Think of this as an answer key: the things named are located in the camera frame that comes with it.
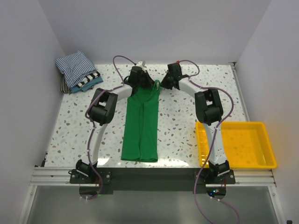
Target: stack of folded clothes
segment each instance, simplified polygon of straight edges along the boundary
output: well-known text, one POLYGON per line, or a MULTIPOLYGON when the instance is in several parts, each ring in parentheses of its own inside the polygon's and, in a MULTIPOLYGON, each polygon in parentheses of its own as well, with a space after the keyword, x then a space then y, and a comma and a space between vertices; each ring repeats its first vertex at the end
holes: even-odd
POLYGON ((58 58, 55 64, 64 74, 61 85, 64 93, 87 91, 93 85, 103 82, 94 64, 81 51, 58 58))

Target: white speckled tabletop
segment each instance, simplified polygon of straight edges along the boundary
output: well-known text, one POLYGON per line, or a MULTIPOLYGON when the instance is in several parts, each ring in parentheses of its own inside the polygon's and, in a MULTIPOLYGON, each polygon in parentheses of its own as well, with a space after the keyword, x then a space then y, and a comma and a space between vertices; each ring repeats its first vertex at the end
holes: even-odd
MULTIPOLYGON (((56 121, 52 140, 48 147, 45 167, 75 167, 86 156, 86 142, 92 124, 84 117, 97 88, 111 89, 121 80, 113 65, 96 66, 104 80, 93 90, 65 94, 56 121)), ((129 75, 132 65, 118 65, 123 77, 129 75)), ((202 86, 216 86, 228 91, 235 108, 228 121, 246 121, 240 96, 230 65, 200 65, 200 74, 192 79, 202 86)), ((183 74, 194 74, 195 66, 182 65, 183 74)), ((166 64, 147 65, 152 79, 163 79, 166 64)), ((229 98, 220 92, 224 114, 230 110, 229 98)), ((145 163, 121 160, 127 99, 117 103, 112 122, 106 128, 100 146, 98 166, 102 167, 199 167, 199 155, 195 133, 195 102, 179 90, 162 89, 159 97, 158 162, 145 163)))

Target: black and white striped cloth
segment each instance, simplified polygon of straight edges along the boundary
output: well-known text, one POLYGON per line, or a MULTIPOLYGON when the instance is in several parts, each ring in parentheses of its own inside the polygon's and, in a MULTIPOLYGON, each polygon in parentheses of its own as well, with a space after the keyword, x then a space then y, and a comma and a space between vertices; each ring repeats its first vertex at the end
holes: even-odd
POLYGON ((70 88, 76 86, 88 74, 97 71, 94 64, 80 50, 75 54, 56 59, 55 64, 64 74, 65 82, 70 88))
POLYGON ((79 83, 77 84, 77 86, 78 86, 79 88, 81 88, 81 87, 83 87, 86 83, 88 83, 89 81, 91 81, 91 80, 93 80, 93 79, 95 79, 95 78, 97 78, 97 77, 99 77, 99 76, 100 76, 100 74, 99 74, 98 71, 96 71, 95 73, 91 73, 91 74, 87 75, 81 82, 79 82, 79 83))
POLYGON ((67 86, 66 82, 65 82, 65 77, 62 77, 62 82, 61 82, 61 92, 63 93, 71 93, 71 89, 67 86))

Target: green pants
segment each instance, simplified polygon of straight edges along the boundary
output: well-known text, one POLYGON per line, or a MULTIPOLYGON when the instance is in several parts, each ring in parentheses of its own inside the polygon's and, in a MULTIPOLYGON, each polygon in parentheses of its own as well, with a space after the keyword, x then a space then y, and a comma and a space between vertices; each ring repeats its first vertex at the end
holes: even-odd
POLYGON ((152 89, 139 88, 128 98, 121 159, 157 162, 157 127, 160 81, 152 89))

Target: yellow bin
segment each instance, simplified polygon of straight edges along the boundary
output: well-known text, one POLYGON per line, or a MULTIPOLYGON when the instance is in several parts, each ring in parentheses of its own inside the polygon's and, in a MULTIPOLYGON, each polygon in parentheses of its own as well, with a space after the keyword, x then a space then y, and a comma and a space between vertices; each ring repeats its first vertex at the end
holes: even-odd
MULTIPOLYGON (((224 151, 231 169, 273 169, 276 159, 262 122, 223 122, 221 133, 224 151)), ((196 123, 199 164, 202 166, 209 153, 204 126, 196 123)))

